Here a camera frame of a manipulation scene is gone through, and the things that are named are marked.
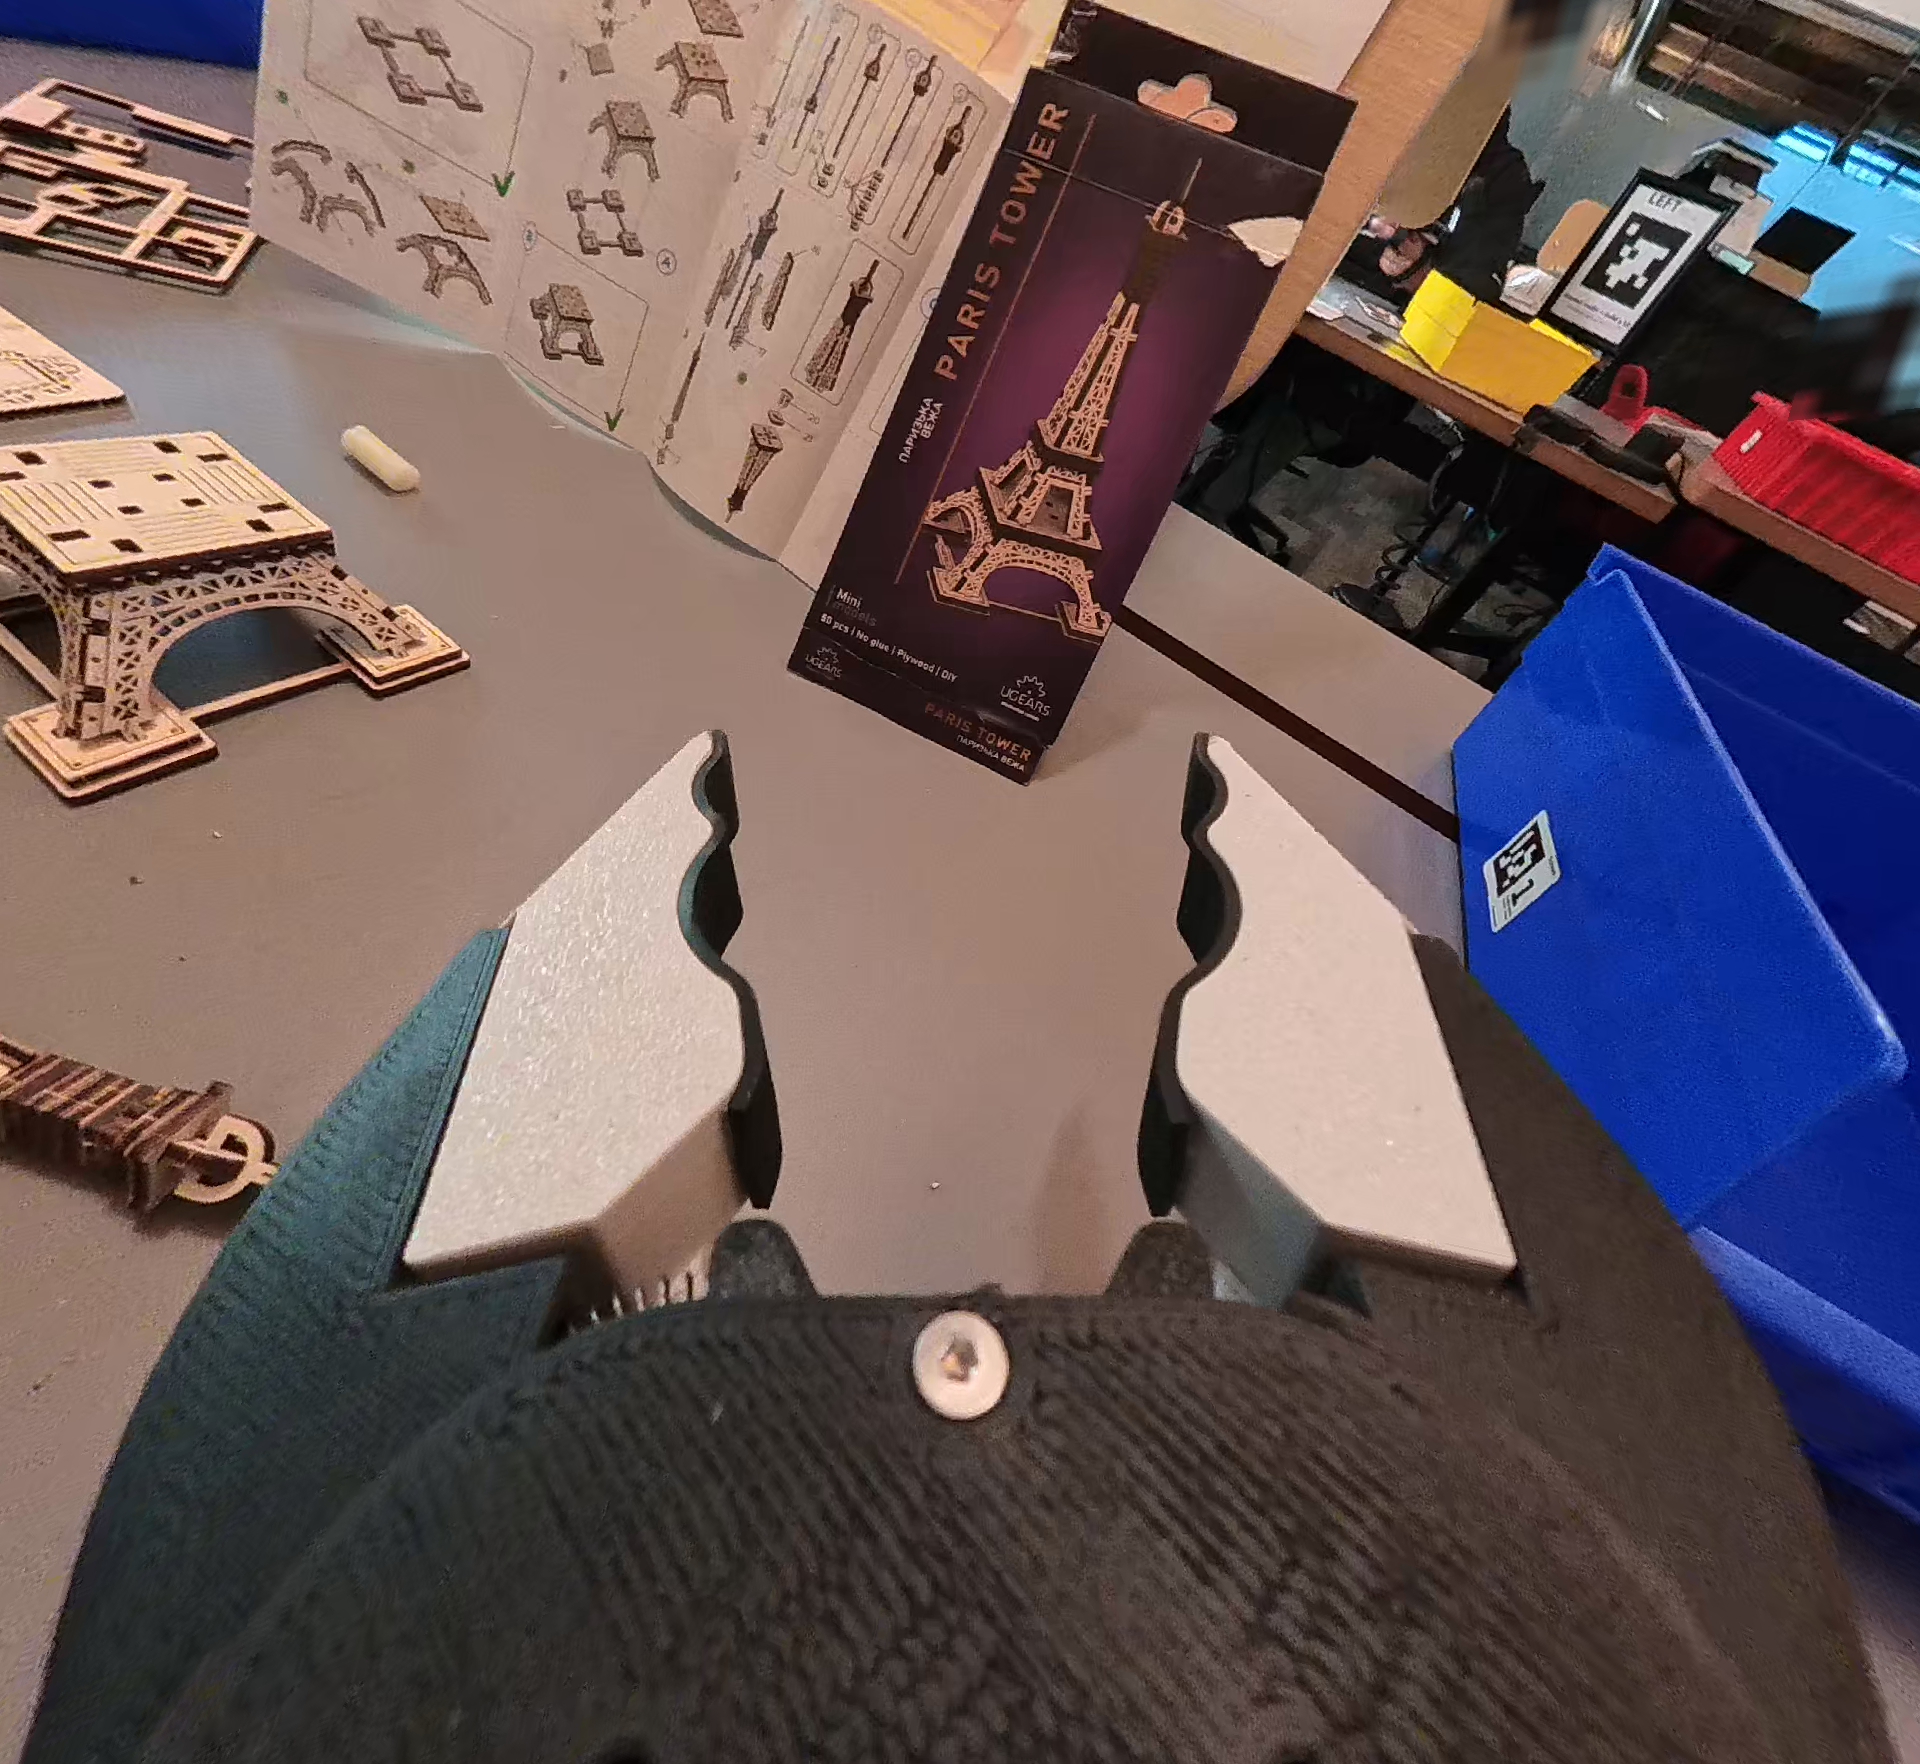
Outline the folded assembly leaflet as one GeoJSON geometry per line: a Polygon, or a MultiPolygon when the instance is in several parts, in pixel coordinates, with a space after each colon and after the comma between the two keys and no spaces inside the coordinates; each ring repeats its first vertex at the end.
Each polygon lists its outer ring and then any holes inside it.
{"type": "Polygon", "coordinates": [[[1028,0],[264,0],[261,236],[817,578],[1028,0]]]}

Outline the wooden lattice parts sheet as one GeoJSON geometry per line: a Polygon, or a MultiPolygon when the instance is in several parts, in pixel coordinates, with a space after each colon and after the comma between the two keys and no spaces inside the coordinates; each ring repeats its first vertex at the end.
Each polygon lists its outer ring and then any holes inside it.
{"type": "Polygon", "coordinates": [[[246,161],[252,139],[48,76],[2,104],[7,249],[180,289],[226,291],[255,248],[250,213],[154,165],[166,148],[246,161]]]}

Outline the grey desk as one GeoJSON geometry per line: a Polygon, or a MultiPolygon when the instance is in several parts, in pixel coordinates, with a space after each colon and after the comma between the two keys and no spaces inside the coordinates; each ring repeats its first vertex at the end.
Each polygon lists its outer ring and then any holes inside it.
{"type": "Polygon", "coordinates": [[[1139,1183],[1188,757],[1158,658],[1004,787],[788,676],[799,586],[498,358],[267,248],[235,294],[4,254],[342,563],[467,636],[99,820],[4,768],[4,1027],[328,1105],[196,1297],[4,1221],[30,1344],[165,1319],[21,1760],[1894,1760],[1776,1393],[1667,1207],[1416,934],[1518,1256],[1248,1301],[1139,1183]],[[366,425],[419,465],[342,457],[366,425]],[[694,734],[732,750],[771,1204],[707,1293],[407,1279],[517,906],[694,734]]]}

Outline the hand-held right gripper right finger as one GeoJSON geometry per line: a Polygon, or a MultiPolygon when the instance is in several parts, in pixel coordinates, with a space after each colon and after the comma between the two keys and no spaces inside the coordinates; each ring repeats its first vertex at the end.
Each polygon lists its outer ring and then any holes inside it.
{"type": "Polygon", "coordinates": [[[1501,1288],[1518,1256],[1403,913],[1222,735],[1188,757],[1188,969],[1139,1117],[1148,1212],[1258,1305],[1357,1264],[1501,1288]]]}

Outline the yellow plastic bin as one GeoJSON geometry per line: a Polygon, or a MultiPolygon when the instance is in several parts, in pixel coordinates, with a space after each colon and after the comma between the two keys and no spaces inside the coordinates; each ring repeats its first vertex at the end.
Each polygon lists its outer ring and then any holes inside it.
{"type": "Polygon", "coordinates": [[[1441,381],[1518,417],[1551,407],[1599,360],[1574,338],[1483,303],[1439,272],[1410,296],[1399,338],[1441,381]]]}

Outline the black framed tag sign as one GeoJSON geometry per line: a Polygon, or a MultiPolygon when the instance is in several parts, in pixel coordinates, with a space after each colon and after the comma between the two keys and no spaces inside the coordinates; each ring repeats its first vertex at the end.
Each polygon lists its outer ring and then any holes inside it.
{"type": "Polygon", "coordinates": [[[1738,212],[1741,197],[1711,185],[1635,170],[1537,320],[1599,355],[1624,352],[1738,212]]]}

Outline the purple tower model box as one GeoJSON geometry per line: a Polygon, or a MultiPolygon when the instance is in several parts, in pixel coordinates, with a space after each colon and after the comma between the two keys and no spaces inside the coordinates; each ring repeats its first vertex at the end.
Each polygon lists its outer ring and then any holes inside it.
{"type": "Polygon", "coordinates": [[[1353,111],[1067,2],[837,532],[794,678],[1033,779],[1353,111]]]}

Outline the wooden tower model base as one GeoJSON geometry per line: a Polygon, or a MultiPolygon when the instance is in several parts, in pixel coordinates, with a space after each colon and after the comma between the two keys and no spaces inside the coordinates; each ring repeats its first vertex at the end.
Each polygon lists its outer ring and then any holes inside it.
{"type": "Polygon", "coordinates": [[[334,531],[214,431],[2,451],[4,659],[41,694],[4,741],[68,806],[211,763],[211,718],[351,678],[374,697],[470,665],[422,610],[349,573],[334,531]],[[298,615],[320,669],[196,705],[163,659],[210,625],[298,615]]]}

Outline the wooden tower model spire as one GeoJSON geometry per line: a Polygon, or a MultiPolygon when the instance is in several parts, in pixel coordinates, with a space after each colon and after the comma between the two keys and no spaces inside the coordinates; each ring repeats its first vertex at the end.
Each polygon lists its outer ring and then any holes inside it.
{"type": "Polygon", "coordinates": [[[223,1205],[278,1174],[267,1126],[232,1108],[232,1087],[154,1084],[2,1036],[4,1150],[112,1176],[128,1212],[168,1200],[223,1205]]]}

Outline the blue bin with tag label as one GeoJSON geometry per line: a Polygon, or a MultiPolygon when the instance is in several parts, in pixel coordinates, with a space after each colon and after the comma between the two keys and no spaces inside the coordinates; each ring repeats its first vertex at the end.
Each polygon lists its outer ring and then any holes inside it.
{"type": "Polygon", "coordinates": [[[1916,704],[1608,546],[1452,789],[1468,967],[1916,1520],[1916,704]]]}

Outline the wooden sheet with square hole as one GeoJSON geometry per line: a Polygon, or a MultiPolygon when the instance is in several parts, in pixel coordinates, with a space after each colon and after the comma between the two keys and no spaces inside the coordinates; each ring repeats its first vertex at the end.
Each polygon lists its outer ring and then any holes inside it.
{"type": "Polygon", "coordinates": [[[16,312],[2,308],[0,411],[4,423],[56,411],[118,407],[124,402],[126,394],[121,385],[97,373],[16,312]]]}

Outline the red plastic bin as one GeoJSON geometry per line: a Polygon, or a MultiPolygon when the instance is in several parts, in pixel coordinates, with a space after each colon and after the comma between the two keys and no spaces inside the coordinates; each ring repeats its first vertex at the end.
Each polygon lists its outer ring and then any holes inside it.
{"type": "Polygon", "coordinates": [[[1918,470],[1789,403],[1754,394],[1718,444],[1731,488],[1907,582],[1918,580],[1918,470]]]}

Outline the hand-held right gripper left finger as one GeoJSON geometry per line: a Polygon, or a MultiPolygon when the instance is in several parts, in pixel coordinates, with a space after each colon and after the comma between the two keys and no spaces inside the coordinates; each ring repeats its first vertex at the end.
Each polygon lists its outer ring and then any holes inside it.
{"type": "Polygon", "coordinates": [[[509,918],[398,1252],[411,1281],[560,1264],[565,1315],[707,1293],[765,1210],[781,1108],[742,919],[720,729],[694,734],[509,918]]]}

